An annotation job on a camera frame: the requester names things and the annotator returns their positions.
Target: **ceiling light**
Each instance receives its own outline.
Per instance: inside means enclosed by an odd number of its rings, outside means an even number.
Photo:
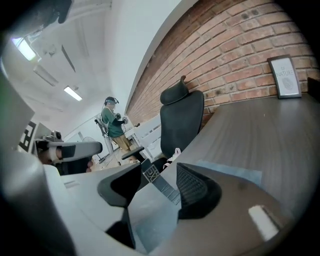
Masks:
[[[36,56],[35,52],[23,38],[12,38],[11,40],[28,61],[31,61]]]
[[[82,98],[74,90],[72,90],[69,86],[64,88],[64,91],[67,94],[69,94],[70,96],[74,97],[78,102],[82,100]]]

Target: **picture frame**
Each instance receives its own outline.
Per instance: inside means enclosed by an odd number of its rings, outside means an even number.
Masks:
[[[279,99],[301,98],[301,88],[290,55],[267,59],[275,80]]]

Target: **green shirt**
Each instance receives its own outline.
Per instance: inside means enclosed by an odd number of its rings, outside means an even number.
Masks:
[[[113,110],[105,107],[102,110],[101,116],[102,116],[102,121],[105,124],[108,124],[108,130],[109,130],[108,136],[110,136],[112,138],[116,138],[121,135],[124,135],[124,131],[122,130],[121,125],[112,124],[112,122],[117,119]]]

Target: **office chair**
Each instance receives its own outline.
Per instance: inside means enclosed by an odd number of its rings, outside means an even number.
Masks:
[[[160,109],[160,146],[165,157],[151,163],[149,159],[144,159],[140,155],[140,152],[145,149],[140,146],[124,154],[122,160],[135,156],[141,162],[142,172],[153,165],[161,173],[163,165],[173,156],[175,149],[180,148],[183,151],[197,136],[201,128],[205,99],[199,90],[189,93],[185,78],[185,75],[182,76],[177,84],[164,90],[160,95],[160,101],[163,104]],[[148,181],[142,175],[141,187],[147,183]]]

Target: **red brick wall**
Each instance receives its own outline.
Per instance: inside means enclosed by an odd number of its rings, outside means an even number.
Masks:
[[[290,17],[271,0],[200,0],[156,49],[129,103],[131,121],[156,116],[160,94],[186,75],[205,96],[204,125],[221,104],[277,94],[267,58],[290,54],[302,92],[320,78],[316,59]]]

